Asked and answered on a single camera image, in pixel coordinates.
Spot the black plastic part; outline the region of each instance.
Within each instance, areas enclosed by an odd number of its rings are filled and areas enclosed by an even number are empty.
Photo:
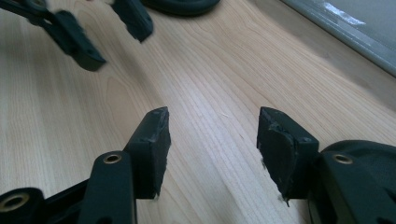
[[[318,140],[285,113],[262,107],[257,148],[283,198],[305,199]]]
[[[85,36],[78,21],[68,11],[59,11],[50,17],[50,22],[42,21],[42,26],[64,51],[76,63],[88,71],[97,71],[106,63],[91,41]]]
[[[124,149],[131,156],[137,199],[153,199],[160,194],[170,146],[167,107],[148,112]]]
[[[22,3],[28,6],[37,16],[44,15],[48,12],[46,0],[23,0]]]
[[[135,39],[143,42],[152,34],[154,26],[151,17],[140,0],[116,0],[111,7]]]
[[[47,224],[77,223],[88,180],[61,191],[46,200]]]
[[[45,0],[21,0],[21,3],[0,0],[0,8],[16,13],[33,25],[43,27],[65,54],[88,71],[97,71],[106,63],[91,41],[85,36],[78,21],[68,11],[55,14],[46,8]]]
[[[133,174],[128,153],[108,152],[95,160],[81,205],[79,224],[135,224]]]
[[[313,223],[396,223],[395,170],[396,147],[360,140],[327,147],[313,166]]]
[[[14,189],[0,196],[0,223],[43,223],[44,206],[44,196],[41,190]]]
[[[212,9],[219,0],[142,0],[142,3],[177,16],[198,16]]]

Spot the metal grommet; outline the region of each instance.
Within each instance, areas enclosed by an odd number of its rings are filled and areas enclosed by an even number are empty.
[[[15,209],[23,206],[29,201],[29,194],[27,193],[16,193],[6,197],[0,202],[0,213],[6,213],[14,211]]]
[[[117,154],[112,154],[108,155],[103,159],[103,162],[106,164],[112,164],[120,161],[122,159],[122,156],[117,155]]]
[[[349,157],[346,157],[344,155],[341,155],[341,154],[334,154],[334,155],[332,155],[332,158],[335,161],[338,161],[338,162],[346,164],[346,165],[349,165],[349,164],[353,163],[352,159],[350,159]]]

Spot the wood grain surface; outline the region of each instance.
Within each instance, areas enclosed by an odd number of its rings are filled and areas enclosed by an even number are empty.
[[[396,79],[277,0],[222,0],[198,18],[149,10],[143,44],[101,1],[70,10],[108,63],[87,72],[26,19],[0,10],[0,194],[49,197],[121,150],[168,106],[173,145],[161,197],[139,223],[309,223],[279,200],[256,149],[261,106],[280,109],[320,149],[345,139],[396,145]]]

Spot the hole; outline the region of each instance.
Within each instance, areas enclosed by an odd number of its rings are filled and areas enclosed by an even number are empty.
[[[378,224],[393,224],[392,221],[390,221],[390,220],[388,220],[386,218],[382,218],[382,217],[378,217],[376,219],[376,223],[378,223]]]
[[[103,160],[103,162],[107,163],[107,164],[112,164],[112,163],[116,163],[120,160],[121,160],[121,156],[119,156],[119,155],[109,155]]]
[[[101,217],[96,222],[96,224],[111,224],[111,223],[113,223],[113,220],[111,219],[111,217]]]
[[[16,197],[16,198],[13,198],[13,199],[9,200],[8,202],[6,202],[6,204],[4,204],[4,206],[12,207],[12,206],[15,206],[21,202],[22,202],[22,197]]]
[[[29,201],[29,194],[18,193],[12,194],[0,202],[0,213],[14,211]]]
[[[340,163],[347,164],[347,165],[353,163],[353,160],[352,160],[352,159],[350,159],[349,157],[340,155],[340,154],[333,155],[332,158],[333,158],[335,161],[338,161],[338,162],[340,162]]]

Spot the black plastic arm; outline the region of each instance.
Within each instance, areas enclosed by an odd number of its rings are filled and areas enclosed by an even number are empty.
[[[78,21],[68,11],[50,13],[45,0],[0,0],[0,8],[25,17],[52,37],[62,51],[88,71],[97,71],[106,63],[99,51],[85,36]]]
[[[137,223],[135,199],[160,193],[171,138],[166,107],[147,113],[123,151],[99,156],[91,177],[47,200],[40,189],[0,196],[0,223]]]

